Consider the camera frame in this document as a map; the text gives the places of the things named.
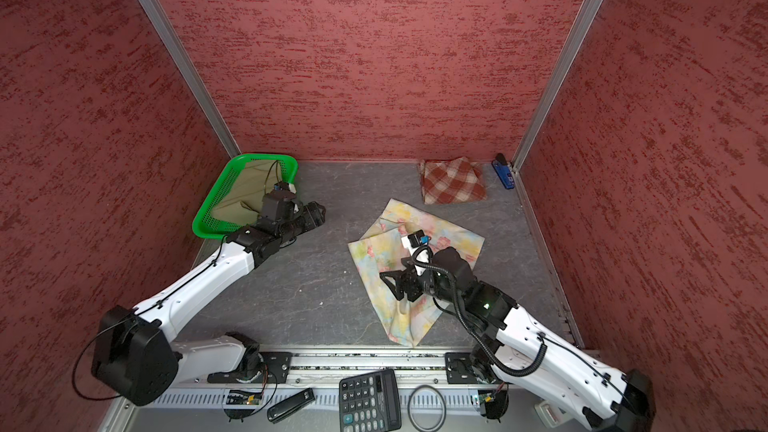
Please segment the floral pastel skirt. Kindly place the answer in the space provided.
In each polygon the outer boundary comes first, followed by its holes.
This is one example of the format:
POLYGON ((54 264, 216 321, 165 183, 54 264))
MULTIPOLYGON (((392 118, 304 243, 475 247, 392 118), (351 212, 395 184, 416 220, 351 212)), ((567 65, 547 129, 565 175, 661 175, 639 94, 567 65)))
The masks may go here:
POLYGON ((401 260, 407 255, 402 239, 419 230, 430 237, 432 251, 453 247, 470 266, 476 264, 485 242, 484 237, 459 225, 392 199, 363 237, 348 244, 387 337, 410 348, 419 345, 441 311, 425 295, 414 302, 396 299, 379 274, 402 268, 401 260))

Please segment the green plastic basket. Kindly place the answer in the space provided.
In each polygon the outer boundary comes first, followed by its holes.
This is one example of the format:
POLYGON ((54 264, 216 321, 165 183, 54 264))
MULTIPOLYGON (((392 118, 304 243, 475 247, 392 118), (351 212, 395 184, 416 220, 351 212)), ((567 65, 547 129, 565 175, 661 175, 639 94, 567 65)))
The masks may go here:
POLYGON ((231 191, 233 184, 245 169, 254 161, 265 160, 268 166, 277 163, 282 177, 288 183, 293 184, 298 171, 297 160, 289 155, 246 153, 231 158, 225 165, 219 177, 214 182, 208 195, 200 206, 192 222, 193 232, 200 238, 218 240, 221 237, 235 231, 239 225, 219 220, 213 217, 212 211, 216 205, 231 191))

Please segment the red plaid skirt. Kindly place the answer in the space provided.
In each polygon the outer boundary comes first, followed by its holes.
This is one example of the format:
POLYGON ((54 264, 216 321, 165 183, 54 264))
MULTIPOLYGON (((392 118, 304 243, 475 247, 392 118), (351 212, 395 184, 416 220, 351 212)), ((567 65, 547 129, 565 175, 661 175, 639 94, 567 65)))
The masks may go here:
POLYGON ((420 187, 427 205, 478 202, 487 199, 482 166, 467 157, 421 161, 420 187))

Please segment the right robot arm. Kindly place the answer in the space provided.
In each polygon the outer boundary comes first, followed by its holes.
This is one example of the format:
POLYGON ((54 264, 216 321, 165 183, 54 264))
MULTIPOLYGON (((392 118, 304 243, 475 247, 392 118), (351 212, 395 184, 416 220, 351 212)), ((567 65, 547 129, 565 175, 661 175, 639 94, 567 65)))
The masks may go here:
POLYGON ((452 247, 422 245, 402 269, 380 273, 396 299, 446 302, 473 339, 469 368, 482 383, 524 388, 589 431, 648 431, 655 417, 651 380, 623 372, 562 339, 515 299, 477 279, 452 247))

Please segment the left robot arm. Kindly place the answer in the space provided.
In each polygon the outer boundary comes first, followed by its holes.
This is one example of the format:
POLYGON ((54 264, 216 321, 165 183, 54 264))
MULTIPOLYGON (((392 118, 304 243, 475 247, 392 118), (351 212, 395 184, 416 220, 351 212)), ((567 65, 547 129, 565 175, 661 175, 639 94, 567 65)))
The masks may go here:
POLYGON ((106 312, 86 349, 91 375, 136 406, 154 402, 171 386, 209 375, 265 384, 269 369, 256 340, 238 332, 179 341, 180 332, 230 285, 326 221, 324 206, 293 205, 285 217, 261 219, 226 235, 218 250, 166 289, 132 308, 106 312))

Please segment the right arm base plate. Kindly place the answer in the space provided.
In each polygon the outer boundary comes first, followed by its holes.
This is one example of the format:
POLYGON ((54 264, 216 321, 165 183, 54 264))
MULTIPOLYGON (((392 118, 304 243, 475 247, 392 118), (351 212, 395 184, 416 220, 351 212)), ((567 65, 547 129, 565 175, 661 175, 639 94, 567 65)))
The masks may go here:
POLYGON ((449 384, 496 384, 487 358, 475 352, 447 352, 444 355, 449 384))

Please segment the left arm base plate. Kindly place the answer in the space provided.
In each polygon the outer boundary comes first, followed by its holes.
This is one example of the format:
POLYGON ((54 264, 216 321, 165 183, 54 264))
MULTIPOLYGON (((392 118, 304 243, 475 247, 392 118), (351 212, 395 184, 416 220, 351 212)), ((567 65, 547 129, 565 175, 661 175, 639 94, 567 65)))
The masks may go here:
POLYGON ((292 354, 290 352, 259 352, 248 357, 247 367, 239 367, 230 372, 216 372, 207 376, 211 384, 284 384, 290 371, 292 354))

